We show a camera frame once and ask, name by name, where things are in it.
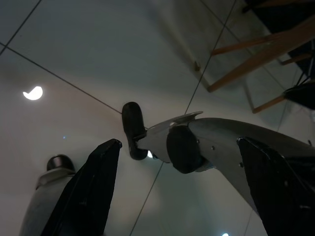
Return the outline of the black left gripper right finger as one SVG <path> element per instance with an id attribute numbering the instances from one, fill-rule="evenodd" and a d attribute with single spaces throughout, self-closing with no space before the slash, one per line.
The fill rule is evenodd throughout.
<path id="1" fill-rule="evenodd" d="M 269 236 L 315 234 L 315 158 L 283 157 L 251 138 L 237 141 L 250 193 Z"/>

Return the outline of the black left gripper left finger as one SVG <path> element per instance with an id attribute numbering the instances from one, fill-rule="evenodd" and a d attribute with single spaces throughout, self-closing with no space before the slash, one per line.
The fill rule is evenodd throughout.
<path id="1" fill-rule="evenodd" d="M 43 236 L 101 236 L 113 198 L 122 143 L 99 145 L 65 186 Z"/>

